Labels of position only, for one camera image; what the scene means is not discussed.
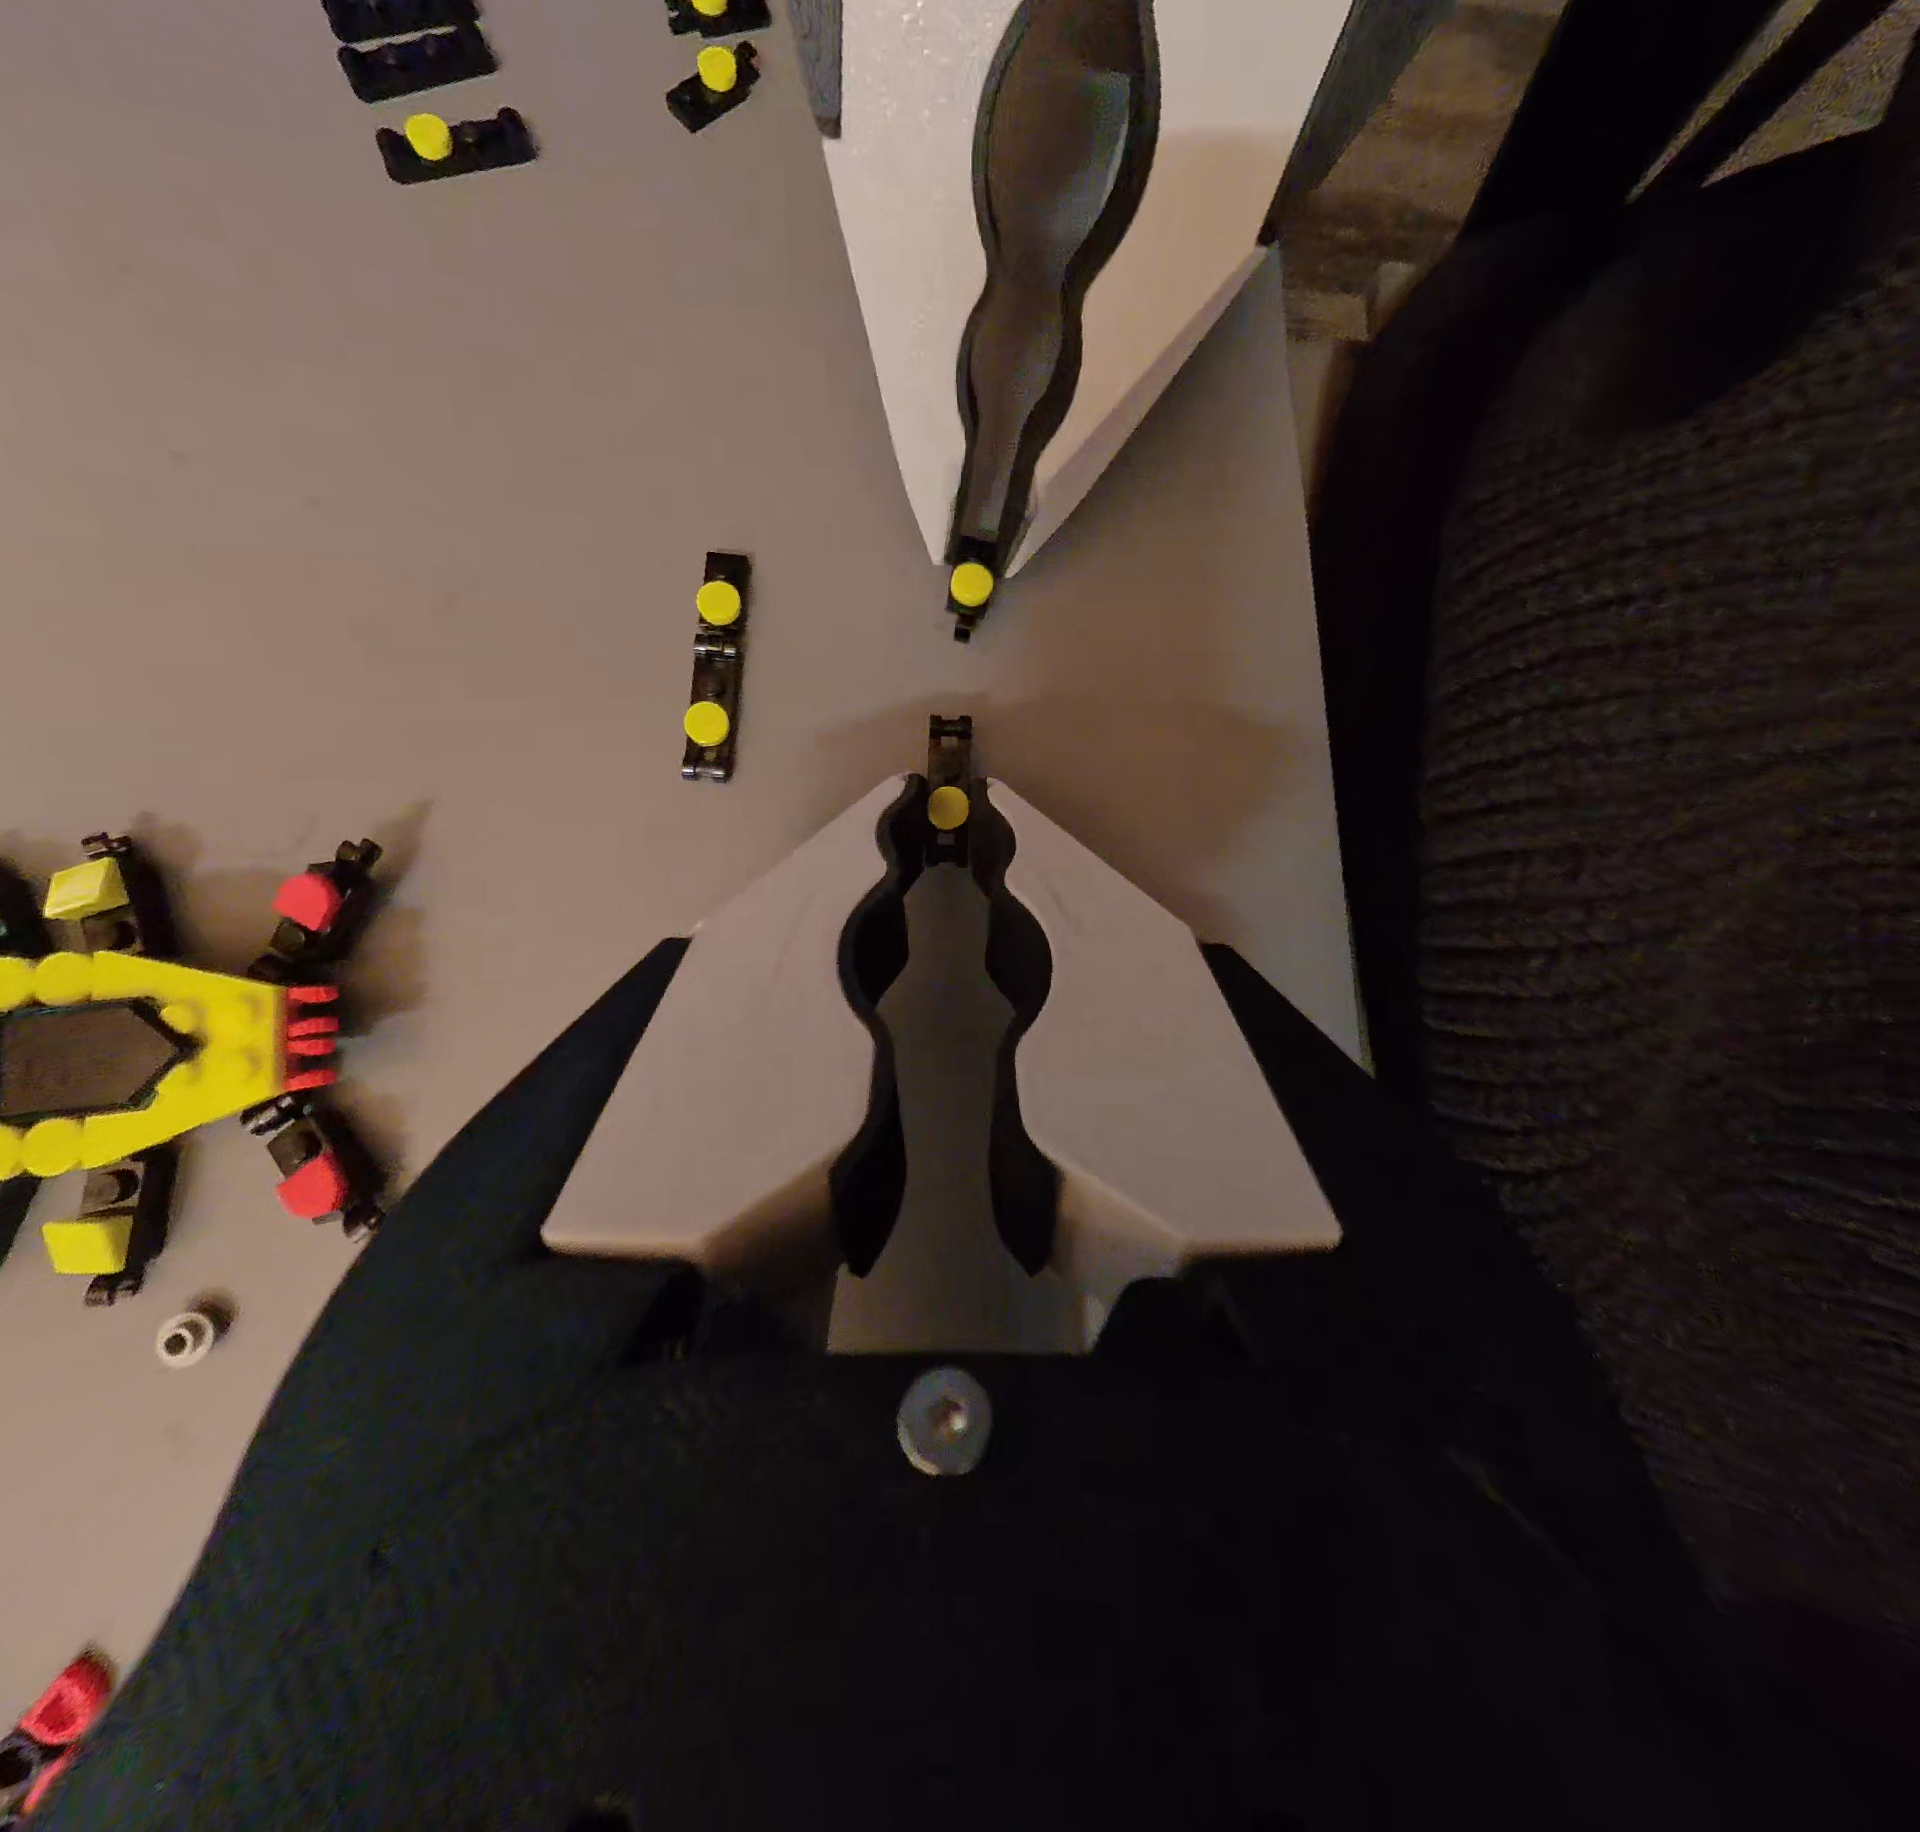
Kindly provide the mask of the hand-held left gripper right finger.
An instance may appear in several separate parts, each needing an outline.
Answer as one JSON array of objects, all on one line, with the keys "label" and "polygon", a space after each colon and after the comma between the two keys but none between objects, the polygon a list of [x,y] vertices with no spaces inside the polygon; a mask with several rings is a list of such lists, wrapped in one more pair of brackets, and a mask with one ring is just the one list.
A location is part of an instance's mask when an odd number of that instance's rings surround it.
[{"label": "hand-held left gripper right finger", "polygon": [[1188,924],[984,783],[987,964],[1010,1010],[991,1203],[1062,1282],[1326,1252],[1340,1221]]}]

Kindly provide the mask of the person's dark clothing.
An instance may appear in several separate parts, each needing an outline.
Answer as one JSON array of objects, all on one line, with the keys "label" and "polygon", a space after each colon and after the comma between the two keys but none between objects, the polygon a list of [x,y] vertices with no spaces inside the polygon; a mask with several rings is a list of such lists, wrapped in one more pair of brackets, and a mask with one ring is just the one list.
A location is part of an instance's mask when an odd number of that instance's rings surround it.
[{"label": "person's dark clothing", "polygon": [[1381,1069],[1733,1630],[1915,1728],[1915,179],[1464,239],[1315,555]]}]

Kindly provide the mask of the yellow red lego model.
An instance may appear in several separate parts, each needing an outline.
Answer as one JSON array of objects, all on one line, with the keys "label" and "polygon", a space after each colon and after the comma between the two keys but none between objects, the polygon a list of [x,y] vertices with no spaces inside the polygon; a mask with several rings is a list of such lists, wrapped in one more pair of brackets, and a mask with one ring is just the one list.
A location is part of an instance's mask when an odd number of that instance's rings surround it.
[{"label": "yellow red lego model", "polygon": [[385,1220],[373,1157],[338,1103],[340,968],[377,899],[382,845],[343,840],[280,883],[243,973],[197,964],[157,859],[92,834],[34,884],[2,870],[4,1252],[45,1185],[81,1183],[42,1221],[45,1259],[91,1310],[143,1292],[169,1242],[184,1143],[239,1124],[280,1206],[364,1240]]}]

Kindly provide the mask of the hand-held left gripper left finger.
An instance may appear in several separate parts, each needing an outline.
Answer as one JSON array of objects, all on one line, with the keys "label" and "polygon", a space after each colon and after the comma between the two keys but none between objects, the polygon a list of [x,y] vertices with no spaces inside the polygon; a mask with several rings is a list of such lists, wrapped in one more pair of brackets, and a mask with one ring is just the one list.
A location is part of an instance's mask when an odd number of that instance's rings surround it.
[{"label": "hand-held left gripper left finger", "polygon": [[873,1103],[876,1038],[841,943],[887,874],[883,778],[693,929],[564,1192],[558,1253],[681,1263],[744,1286],[829,1286],[853,1267],[832,1173]]}]

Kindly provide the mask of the pile of loose lego pieces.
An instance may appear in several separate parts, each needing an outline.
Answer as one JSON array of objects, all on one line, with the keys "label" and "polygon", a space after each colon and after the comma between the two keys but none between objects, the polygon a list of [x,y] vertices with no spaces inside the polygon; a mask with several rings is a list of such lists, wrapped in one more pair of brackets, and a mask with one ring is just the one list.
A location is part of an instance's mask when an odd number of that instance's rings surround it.
[{"label": "pile of loose lego pieces", "polygon": [[76,1760],[105,1713],[115,1685],[113,1664],[81,1651],[43,1688],[2,1734],[2,1827],[22,1827]]}]

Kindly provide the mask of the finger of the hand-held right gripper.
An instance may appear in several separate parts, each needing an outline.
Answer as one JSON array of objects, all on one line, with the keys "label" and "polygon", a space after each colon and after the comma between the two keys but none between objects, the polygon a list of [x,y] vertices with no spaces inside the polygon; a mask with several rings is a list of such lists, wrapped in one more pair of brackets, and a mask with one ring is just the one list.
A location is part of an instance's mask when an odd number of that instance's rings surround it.
[{"label": "finger of the hand-held right gripper", "polygon": [[1021,0],[784,0],[865,331],[929,558],[965,459],[957,362],[987,283],[973,140]]},{"label": "finger of the hand-held right gripper", "polygon": [[1287,187],[1311,189],[1454,0],[1155,0],[1157,144],[1080,312],[1080,378],[1018,540],[1027,565],[1260,268]]}]

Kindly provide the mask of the joined black yellow-stud lego pieces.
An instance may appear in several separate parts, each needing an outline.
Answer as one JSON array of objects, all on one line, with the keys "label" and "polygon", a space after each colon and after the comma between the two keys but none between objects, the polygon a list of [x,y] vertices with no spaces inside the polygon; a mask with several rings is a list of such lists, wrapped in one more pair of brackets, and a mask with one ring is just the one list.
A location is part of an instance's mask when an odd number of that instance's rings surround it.
[{"label": "joined black yellow-stud lego pieces", "polygon": [[681,712],[681,765],[689,785],[734,783],[741,738],[751,639],[752,560],[711,548],[694,591],[690,684]]}]

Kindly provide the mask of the black lego plate yellow stud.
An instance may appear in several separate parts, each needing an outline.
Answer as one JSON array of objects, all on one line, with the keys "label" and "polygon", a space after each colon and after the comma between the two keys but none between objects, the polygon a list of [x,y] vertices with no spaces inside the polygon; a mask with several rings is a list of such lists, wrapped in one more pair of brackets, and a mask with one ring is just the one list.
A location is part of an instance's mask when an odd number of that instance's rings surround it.
[{"label": "black lego plate yellow stud", "polygon": [[375,149],[389,179],[398,187],[474,178],[530,164],[538,156],[534,132],[515,108],[470,121],[417,111],[402,125],[379,127]]}]

